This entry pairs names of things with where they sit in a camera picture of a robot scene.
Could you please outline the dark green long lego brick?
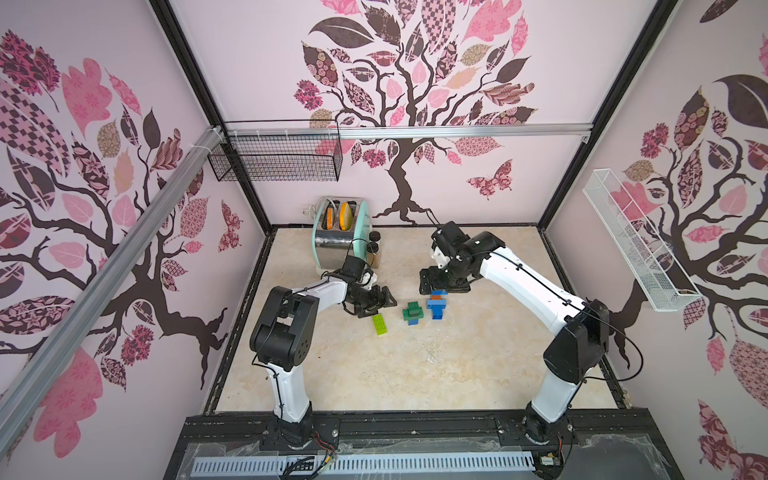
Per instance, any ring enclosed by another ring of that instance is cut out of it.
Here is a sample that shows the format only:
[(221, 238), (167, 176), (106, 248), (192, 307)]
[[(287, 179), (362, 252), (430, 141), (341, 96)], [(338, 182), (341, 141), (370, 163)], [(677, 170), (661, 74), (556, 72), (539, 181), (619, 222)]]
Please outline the dark green long lego brick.
[(402, 313), (405, 321), (417, 321), (424, 317), (424, 312), (421, 308), (403, 309)]

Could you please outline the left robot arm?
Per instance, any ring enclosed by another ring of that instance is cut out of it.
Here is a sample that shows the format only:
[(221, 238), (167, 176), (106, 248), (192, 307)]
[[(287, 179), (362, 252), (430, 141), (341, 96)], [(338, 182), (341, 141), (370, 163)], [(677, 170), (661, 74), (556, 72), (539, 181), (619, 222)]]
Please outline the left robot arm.
[(347, 313), (372, 317), (397, 300), (373, 274), (356, 280), (339, 273), (301, 288), (276, 286), (269, 292), (250, 336), (254, 364), (267, 370), (273, 392), (277, 429), (292, 447), (307, 445), (313, 435), (313, 408), (306, 393), (302, 364), (307, 358), (318, 314), (342, 306)]

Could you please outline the lime green long lego brick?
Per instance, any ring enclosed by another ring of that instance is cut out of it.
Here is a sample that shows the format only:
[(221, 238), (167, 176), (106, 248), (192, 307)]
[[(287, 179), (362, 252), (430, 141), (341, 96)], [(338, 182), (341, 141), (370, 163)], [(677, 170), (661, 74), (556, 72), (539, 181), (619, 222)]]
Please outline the lime green long lego brick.
[(387, 324), (381, 314), (374, 315), (372, 317), (372, 321), (377, 336), (385, 335), (388, 333)]

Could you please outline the light blue long lego brick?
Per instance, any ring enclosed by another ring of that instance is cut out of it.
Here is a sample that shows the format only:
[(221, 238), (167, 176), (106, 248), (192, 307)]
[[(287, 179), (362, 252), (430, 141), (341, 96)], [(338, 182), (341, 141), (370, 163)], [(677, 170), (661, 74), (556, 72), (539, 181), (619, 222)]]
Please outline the light blue long lego brick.
[(446, 308), (446, 306), (447, 306), (447, 301), (444, 299), (439, 299), (439, 300), (429, 299), (427, 301), (427, 307), (433, 311), (437, 311), (437, 310), (442, 311)]

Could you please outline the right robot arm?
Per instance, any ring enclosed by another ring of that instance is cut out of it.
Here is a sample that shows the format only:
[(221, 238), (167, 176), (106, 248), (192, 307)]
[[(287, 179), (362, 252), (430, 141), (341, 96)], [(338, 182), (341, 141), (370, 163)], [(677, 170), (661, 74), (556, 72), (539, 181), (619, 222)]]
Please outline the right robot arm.
[(548, 443), (583, 381), (608, 350), (608, 308), (550, 282), (488, 231), (471, 237), (448, 222), (437, 227), (431, 239), (435, 264), (420, 271), (422, 294), (467, 293), (472, 281), (485, 279), (513, 296), (553, 335), (542, 355), (547, 372), (523, 419), (531, 442)]

